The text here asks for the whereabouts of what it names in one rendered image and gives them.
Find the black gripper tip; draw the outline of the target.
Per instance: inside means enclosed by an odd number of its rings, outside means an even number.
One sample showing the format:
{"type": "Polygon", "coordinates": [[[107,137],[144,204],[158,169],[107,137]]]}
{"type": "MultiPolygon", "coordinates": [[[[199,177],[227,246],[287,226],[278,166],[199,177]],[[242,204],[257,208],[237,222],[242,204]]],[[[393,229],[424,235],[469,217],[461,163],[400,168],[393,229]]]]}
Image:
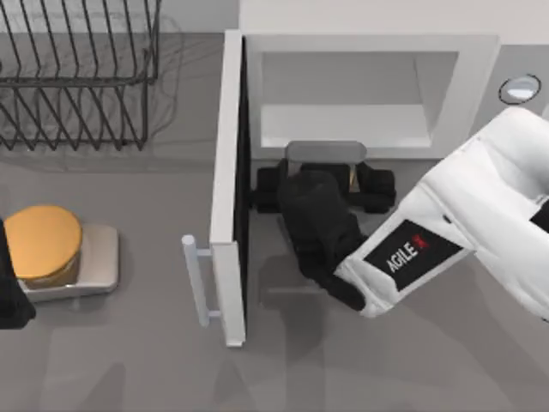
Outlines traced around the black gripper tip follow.
{"type": "Polygon", "coordinates": [[[0,330],[21,330],[35,317],[35,307],[16,278],[0,218],[0,330]]]}

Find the white microwave door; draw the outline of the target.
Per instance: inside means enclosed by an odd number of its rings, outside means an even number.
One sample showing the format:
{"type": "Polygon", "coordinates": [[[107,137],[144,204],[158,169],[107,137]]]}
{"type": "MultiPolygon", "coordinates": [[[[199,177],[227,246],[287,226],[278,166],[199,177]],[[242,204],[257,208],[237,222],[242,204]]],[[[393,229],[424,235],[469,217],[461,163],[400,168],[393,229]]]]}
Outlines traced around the white microwave door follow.
{"type": "Polygon", "coordinates": [[[245,37],[225,32],[209,244],[225,343],[246,341],[250,120],[245,37]]]}

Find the grey square scale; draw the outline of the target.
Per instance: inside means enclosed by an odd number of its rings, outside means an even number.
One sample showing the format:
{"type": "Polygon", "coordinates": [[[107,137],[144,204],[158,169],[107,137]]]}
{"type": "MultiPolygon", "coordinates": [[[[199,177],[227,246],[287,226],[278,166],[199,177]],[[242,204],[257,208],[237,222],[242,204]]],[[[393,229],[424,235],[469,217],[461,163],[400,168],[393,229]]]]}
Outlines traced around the grey square scale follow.
{"type": "Polygon", "coordinates": [[[119,235],[114,227],[84,223],[78,273],[72,283],[58,287],[29,288],[19,284],[33,303],[78,299],[109,294],[119,283],[119,235]]]}

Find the white microwave oven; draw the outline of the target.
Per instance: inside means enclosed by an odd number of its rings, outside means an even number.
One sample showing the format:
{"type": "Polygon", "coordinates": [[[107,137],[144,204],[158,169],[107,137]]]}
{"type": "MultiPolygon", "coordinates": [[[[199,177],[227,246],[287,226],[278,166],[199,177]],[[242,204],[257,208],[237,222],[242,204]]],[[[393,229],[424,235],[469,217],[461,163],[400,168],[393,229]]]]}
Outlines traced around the white microwave oven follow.
{"type": "Polygon", "coordinates": [[[549,120],[549,0],[241,0],[252,153],[356,141],[438,159],[508,107],[549,120]],[[535,75],[529,102],[498,98],[535,75]]]}

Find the jar with orange lid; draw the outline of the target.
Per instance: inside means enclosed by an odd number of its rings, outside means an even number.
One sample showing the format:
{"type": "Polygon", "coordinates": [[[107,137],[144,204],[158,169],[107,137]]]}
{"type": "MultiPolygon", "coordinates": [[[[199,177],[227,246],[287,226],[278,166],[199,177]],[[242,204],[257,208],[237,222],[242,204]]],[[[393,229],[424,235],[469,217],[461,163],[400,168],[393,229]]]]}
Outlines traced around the jar with orange lid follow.
{"type": "Polygon", "coordinates": [[[78,217],[54,204],[21,209],[4,220],[15,275],[31,289],[76,283],[83,228],[78,217]]]}

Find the round microwave knob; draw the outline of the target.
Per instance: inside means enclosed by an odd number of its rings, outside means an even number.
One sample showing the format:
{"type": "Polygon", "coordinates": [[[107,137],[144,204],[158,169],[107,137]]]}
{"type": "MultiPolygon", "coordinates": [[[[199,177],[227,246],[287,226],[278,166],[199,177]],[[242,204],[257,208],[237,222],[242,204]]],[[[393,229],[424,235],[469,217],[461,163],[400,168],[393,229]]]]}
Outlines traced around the round microwave knob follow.
{"type": "Polygon", "coordinates": [[[519,106],[535,98],[542,89],[539,77],[531,74],[509,78],[498,90],[499,100],[508,106],[519,106]]]}

